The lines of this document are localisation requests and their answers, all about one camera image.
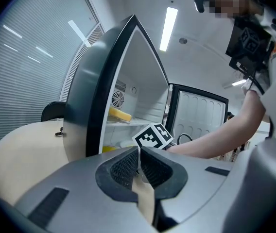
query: beige table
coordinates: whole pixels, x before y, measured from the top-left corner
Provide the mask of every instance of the beige table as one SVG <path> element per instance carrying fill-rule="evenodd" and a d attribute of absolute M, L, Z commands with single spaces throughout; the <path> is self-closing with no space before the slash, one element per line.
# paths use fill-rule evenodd
<path fill-rule="evenodd" d="M 22 126 L 0 141 L 0 198 L 11 205 L 33 185 L 68 163 L 60 131 L 63 121 Z"/>

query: ceiling light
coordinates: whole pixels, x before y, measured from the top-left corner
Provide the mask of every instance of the ceiling light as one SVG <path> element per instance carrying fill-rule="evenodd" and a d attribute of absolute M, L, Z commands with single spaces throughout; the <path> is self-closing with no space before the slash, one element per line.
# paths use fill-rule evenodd
<path fill-rule="evenodd" d="M 178 10 L 168 7 L 166 12 L 164 30 L 161 40 L 161 45 L 159 47 L 160 50 L 166 51 L 169 39 L 171 38 L 173 26 L 176 21 Z"/>
<path fill-rule="evenodd" d="M 240 80 L 240 81 L 234 82 L 234 83 L 232 83 L 232 85 L 236 86 L 236 85 L 239 85 L 239 84 L 242 84 L 242 83 L 246 83 L 246 80 Z"/>
<path fill-rule="evenodd" d="M 42 53 L 46 54 L 47 56 L 53 58 L 53 56 L 51 56 L 49 53 L 45 52 L 44 50 L 42 50 L 41 48 L 39 47 L 35 47 L 36 49 L 38 49 L 39 51 L 41 51 Z"/>
<path fill-rule="evenodd" d="M 28 58 L 29 58 L 29 59 L 32 59 L 32 60 L 34 60 L 34 61 L 36 61 L 36 62 L 38 62 L 38 63 L 41 63 L 41 62 L 39 62 L 38 60 L 36 60 L 36 59 L 34 59 L 34 58 L 31 58 L 30 56 L 28 56 Z"/>
<path fill-rule="evenodd" d="M 14 50 L 14 51 L 18 52 L 18 50 L 17 50 L 17 49 L 14 49 L 14 48 L 12 48 L 12 47 L 10 47 L 10 46 L 6 45 L 6 44 L 4 44 L 4 46 L 6 46 L 6 47 L 8 47 L 9 49 L 12 49 L 12 50 Z"/>
<path fill-rule="evenodd" d="M 76 34 L 80 37 L 82 41 L 85 41 L 86 37 L 82 33 L 82 31 L 76 26 L 73 20 L 69 21 L 68 24 L 72 27 L 72 29 L 76 32 Z"/>
<path fill-rule="evenodd" d="M 14 35 L 17 35 L 19 38 L 22 38 L 22 36 L 18 33 L 16 33 L 14 30 L 10 29 L 9 27 L 3 25 L 5 29 L 7 29 L 9 32 L 13 33 Z"/>

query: wall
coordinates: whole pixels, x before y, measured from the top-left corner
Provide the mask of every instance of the wall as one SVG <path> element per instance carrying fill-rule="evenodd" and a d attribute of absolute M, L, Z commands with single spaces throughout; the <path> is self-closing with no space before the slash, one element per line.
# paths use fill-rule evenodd
<path fill-rule="evenodd" d="M 108 31 L 125 18 L 122 0 L 89 0 L 104 31 Z"/>

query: fan vent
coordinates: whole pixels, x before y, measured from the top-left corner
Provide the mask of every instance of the fan vent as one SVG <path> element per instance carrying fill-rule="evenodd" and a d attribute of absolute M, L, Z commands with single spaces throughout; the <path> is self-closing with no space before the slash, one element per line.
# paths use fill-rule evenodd
<path fill-rule="evenodd" d="M 120 91 L 116 91 L 112 95 L 112 104 L 115 107 L 120 107 L 124 103 L 124 95 Z"/>
<path fill-rule="evenodd" d="M 123 83 L 121 80 L 117 80 L 117 82 L 115 83 L 115 88 L 122 91 L 122 92 L 125 92 L 126 84 Z"/>

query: refrigerator door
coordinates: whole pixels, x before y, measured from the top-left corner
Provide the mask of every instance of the refrigerator door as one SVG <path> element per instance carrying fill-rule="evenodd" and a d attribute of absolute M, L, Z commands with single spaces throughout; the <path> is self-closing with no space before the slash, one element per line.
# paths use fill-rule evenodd
<path fill-rule="evenodd" d="M 107 31 L 84 54 L 72 79 L 63 126 L 63 142 L 69 161 L 98 154 L 109 93 L 136 27 L 147 40 L 167 81 L 159 56 L 135 15 Z"/>
<path fill-rule="evenodd" d="M 193 140 L 219 128 L 226 122 L 229 100 L 218 95 L 173 84 L 166 129 L 177 143 L 180 134 L 186 133 Z M 188 142 L 186 136 L 180 143 Z"/>

